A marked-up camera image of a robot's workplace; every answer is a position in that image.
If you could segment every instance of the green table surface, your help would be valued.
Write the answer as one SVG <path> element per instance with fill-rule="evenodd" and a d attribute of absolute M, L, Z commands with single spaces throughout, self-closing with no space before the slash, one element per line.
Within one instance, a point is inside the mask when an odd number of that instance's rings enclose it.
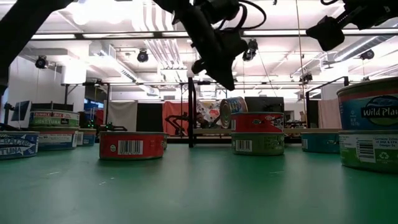
<path fill-rule="evenodd" d="M 339 155 L 169 144 L 162 159 L 98 158 L 95 145 L 0 161 L 0 223 L 398 223 L 398 176 Z"/>

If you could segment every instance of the can lid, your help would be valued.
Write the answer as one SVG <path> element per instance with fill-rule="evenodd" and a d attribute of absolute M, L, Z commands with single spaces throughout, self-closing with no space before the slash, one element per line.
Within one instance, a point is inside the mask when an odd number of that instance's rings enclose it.
<path fill-rule="evenodd" d="M 159 132 L 133 132 L 133 131 L 102 131 L 102 132 L 100 132 L 100 135 L 154 135 L 154 134 L 167 135 L 167 133 L 159 133 Z"/>
<path fill-rule="evenodd" d="M 339 132 L 327 132 L 327 133 L 301 133 L 301 134 L 338 134 Z"/>
<path fill-rule="evenodd" d="M 346 87 L 343 87 L 343 88 L 339 89 L 337 91 L 337 95 L 339 95 L 340 93 L 342 93 L 342 92 L 344 92 L 346 90 L 350 90 L 352 88 L 360 88 L 362 86 L 367 86 L 367 85 L 377 85 L 377 84 L 380 84 L 380 83 L 390 83 L 391 86 L 395 86 L 396 85 L 396 83 L 393 83 L 394 84 L 393 85 L 393 84 L 391 84 L 391 82 L 398 82 L 398 77 L 381 78 L 381 79 L 378 79 L 378 80 L 372 80 L 372 81 L 365 81 L 365 82 L 361 82 L 361 83 L 356 83 L 354 85 L 346 86 Z"/>
<path fill-rule="evenodd" d="M 1 131 L 1 134 L 40 134 L 38 131 Z"/>
<path fill-rule="evenodd" d="M 267 135 L 276 135 L 276 134 L 280 134 L 280 135 L 284 135 L 283 132 L 281 133 L 231 133 L 232 136 L 239 136 L 239 135 L 253 135 L 253 136 L 267 136 Z"/>
<path fill-rule="evenodd" d="M 339 131 L 339 134 L 398 134 L 398 130 Z"/>
<path fill-rule="evenodd" d="M 33 130 L 33 131 L 50 131 L 50 130 L 56 130 L 56 131 L 62 131 L 62 130 L 68 130 L 68 131 L 72 131 L 72 130 L 79 130 L 78 127 L 45 127 L 45 126 L 40 126 L 40 127 L 30 127 L 29 129 Z"/>
<path fill-rule="evenodd" d="M 281 112 L 237 112 L 233 113 L 232 115 L 241 115 L 241 114 L 278 114 L 278 115 L 283 115 Z"/>
<path fill-rule="evenodd" d="M 79 114 L 77 112 L 65 111 L 65 110 L 51 110 L 51 109 L 32 109 L 32 110 L 30 110 L 30 112 L 38 112 L 38 111 L 56 111 L 56 112 Z"/>
<path fill-rule="evenodd" d="M 97 130 L 92 128 L 80 128 L 79 131 L 97 131 Z"/>

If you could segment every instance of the recycling symbol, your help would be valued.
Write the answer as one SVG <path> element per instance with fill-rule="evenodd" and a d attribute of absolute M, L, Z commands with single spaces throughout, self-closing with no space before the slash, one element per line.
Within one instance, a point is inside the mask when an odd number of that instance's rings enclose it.
<path fill-rule="evenodd" d="M 380 157 L 381 159 L 388 159 L 388 158 L 390 158 L 386 152 L 380 153 L 379 157 Z"/>

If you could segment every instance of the blue tuna can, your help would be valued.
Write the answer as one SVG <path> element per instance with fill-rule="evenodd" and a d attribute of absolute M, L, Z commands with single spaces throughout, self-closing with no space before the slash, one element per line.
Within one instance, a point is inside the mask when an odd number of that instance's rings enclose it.
<path fill-rule="evenodd" d="M 33 131 L 0 132 L 0 160 L 36 156 L 38 137 Z"/>
<path fill-rule="evenodd" d="M 338 133 L 302 133 L 304 152 L 340 153 Z"/>
<path fill-rule="evenodd" d="M 34 127 L 39 134 L 39 151 L 71 150 L 77 147 L 78 128 Z"/>
<path fill-rule="evenodd" d="M 398 77 L 362 82 L 337 92 L 343 130 L 398 129 Z"/>
<path fill-rule="evenodd" d="M 94 146 L 96 133 L 95 129 L 79 129 L 77 146 Z"/>

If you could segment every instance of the red curtain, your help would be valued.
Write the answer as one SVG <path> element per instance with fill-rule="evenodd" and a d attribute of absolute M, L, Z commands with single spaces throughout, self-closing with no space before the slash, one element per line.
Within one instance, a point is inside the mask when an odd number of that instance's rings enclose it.
<path fill-rule="evenodd" d="M 165 102 L 163 104 L 163 112 L 162 112 L 162 117 L 163 117 L 163 131 L 169 135 L 175 135 L 175 127 L 173 127 L 169 122 L 166 121 L 166 118 L 172 115 L 175 116 L 181 116 L 181 107 L 182 107 L 182 113 L 188 114 L 188 103 L 171 103 L 171 102 Z M 176 119 L 177 124 L 180 126 L 181 120 Z M 182 128 L 184 129 L 184 135 L 188 135 L 188 121 L 182 121 Z"/>

